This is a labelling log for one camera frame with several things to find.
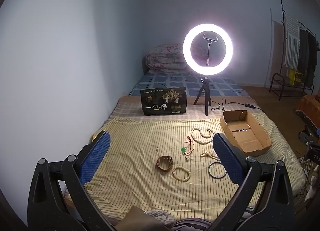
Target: metal screw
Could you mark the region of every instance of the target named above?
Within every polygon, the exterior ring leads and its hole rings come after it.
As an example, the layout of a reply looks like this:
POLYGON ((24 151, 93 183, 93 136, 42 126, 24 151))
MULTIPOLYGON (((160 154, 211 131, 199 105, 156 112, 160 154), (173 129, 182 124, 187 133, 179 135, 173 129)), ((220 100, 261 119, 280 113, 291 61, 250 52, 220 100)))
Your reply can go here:
POLYGON ((284 162, 283 162, 283 161, 280 161, 280 160, 277 161, 277 164, 280 165, 280 166, 284 166, 284 162))
POLYGON ((44 158, 41 158, 39 161, 38 161, 38 164, 42 165, 45 163, 45 159, 44 158))
POLYGON ((74 155, 69 155, 68 156, 68 161, 69 162, 73 162, 75 159, 76 159, 76 156, 74 156, 74 155))
POLYGON ((257 160, 251 156, 247 157, 248 162, 255 163, 257 160))

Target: bed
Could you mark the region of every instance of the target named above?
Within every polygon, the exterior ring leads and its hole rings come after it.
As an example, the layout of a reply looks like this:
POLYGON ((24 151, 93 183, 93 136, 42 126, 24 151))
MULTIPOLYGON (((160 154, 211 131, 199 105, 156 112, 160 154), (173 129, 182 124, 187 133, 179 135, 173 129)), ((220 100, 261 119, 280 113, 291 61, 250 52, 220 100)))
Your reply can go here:
MULTIPOLYGON (((240 104, 228 104, 229 102, 255 103, 245 96, 225 98, 225 110, 244 109, 240 104)), ((222 97, 212 97, 213 101, 220 104, 221 99, 222 97)), ((132 205, 144 211, 162 209, 177 220, 214 220, 227 205, 238 186, 231 182, 228 175, 222 179, 213 179, 207 174, 208 165, 215 160, 200 157, 200 154, 211 151, 212 144, 197 145, 190 161, 187 161, 180 151, 190 129, 195 126, 222 132, 219 123, 222 111, 209 111, 209 116, 206 117, 204 98, 200 97, 197 105, 192 105, 194 100, 194 97, 187 97, 185 114, 144 116, 140 97, 122 97, 103 127, 93 135, 95 137, 101 130, 106 130, 111 135, 110 149, 92 181, 85 185, 109 220, 123 219, 132 205), (191 171, 190 180, 180 182, 174 179, 170 172, 159 172, 155 168, 155 161, 160 155, 170 155, 175 165, 188 168, 191 171)), ((276 125, 261 110, 246 109, 254 114, 273 142, 269 151, 257 158, 258 161, 275 163, 278 159, 283 160, 293 193, 298 193, 304 186, 306 177, 290 146, 276 125)), ((221 175, 223 168, 214 168, 212 172, 221 175)), ((250 206, 257 203, 261 190, 262 183, 258 185, 250 206)), ((68 193, 65 198, 67 204, 73 206, 68 193)))
MULTIPOLYGON (((210 95, 249 96, 230 77, 224 74, 208 76, 210 95)), ((195 73, 145 74, 129 96, 140 96, 140 90, 150 88, 186 87, 188 97, 196 97, 202 86, 201 76, 195 73)))

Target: blue patterned bedsheet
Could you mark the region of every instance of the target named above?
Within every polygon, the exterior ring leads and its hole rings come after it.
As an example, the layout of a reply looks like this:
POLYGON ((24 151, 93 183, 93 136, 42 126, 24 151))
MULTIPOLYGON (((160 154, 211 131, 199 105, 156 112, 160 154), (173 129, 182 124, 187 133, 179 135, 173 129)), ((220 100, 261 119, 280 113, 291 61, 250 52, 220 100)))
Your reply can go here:
MULTIPOLYGON (((208 76, 211 96, 249 96, 225 75, 208 76)), ((140 90, 152 88, 186 87, 187 96, 195 97, 202 86, 201 77, 194 73, 145 74, 129 96, 140 96, 140 90)))

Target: striped yellow cloth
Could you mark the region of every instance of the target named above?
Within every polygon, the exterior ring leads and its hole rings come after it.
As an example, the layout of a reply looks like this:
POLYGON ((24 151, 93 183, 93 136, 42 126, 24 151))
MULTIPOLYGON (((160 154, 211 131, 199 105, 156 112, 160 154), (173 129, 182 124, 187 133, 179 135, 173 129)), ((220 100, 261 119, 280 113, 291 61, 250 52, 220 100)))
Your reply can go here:
MULTIPOLYGON (((273 146, 266 154, 258 157, 258 161, 274 163, 278 159, 283 160, 292 189, 297 192, 304 184, 305 175, 294 153, 267 116, 254 116, 273 141, 273 146)), ((101 130, 108 131, 111 135, 111 147, 92 181, 85 185, 100 210, 116 219, 122 219, 132 205, 144 211, 165 210, 177 220, 216 219, 238 186, 231 182, 228 175, 222 179, 213 179, 208 175, 208 166, 215 160, 200 155, 205 151, 212 152, 212 143, 195 143, 189 161, 182 155, 181 148, 186 146, 186 137, 190 136, 194 127, 203 129, 205 134, 210 134, 206 132, 207 128, 216 133, 222 132, 217 118, 137 122, 116 117, 106 123, 95 136, 101 130), (163 155, 170 155, 175 165, 189 169, 190 180, 176 180, 172 176, 172 170, 167 173, 159 171, 155 165, 157 158, 163 155)), ((194 134, 199 140, 207 140, 201 137, 199 131, 194 134)), ((222 176, 225 170, 220 165, 214 165, 211 172, 214 176, 222 176)), ((185 174, 184 171, 177 170, 179 177, 185 178, 185 174)), ((251 206, 256 204, 261 190, 262 183, 255 191, 251 206)))

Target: brown leather watch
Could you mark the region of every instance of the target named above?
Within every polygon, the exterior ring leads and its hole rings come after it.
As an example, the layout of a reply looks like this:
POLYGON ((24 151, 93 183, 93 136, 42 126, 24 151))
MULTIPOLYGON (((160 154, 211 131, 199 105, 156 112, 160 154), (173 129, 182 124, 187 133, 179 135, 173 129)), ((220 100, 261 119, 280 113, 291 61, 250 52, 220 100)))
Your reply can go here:
POLYGON ((170 169, 173 166, 173 160, 171 156, 160 156, 157 160, 157 167, 159 168, 159 170, 162 170, 163 172, 168 172, 170 171, 170 169), (160 162, 164 162, 168 165, 167 169, 163 169, 160 167, 160 162))

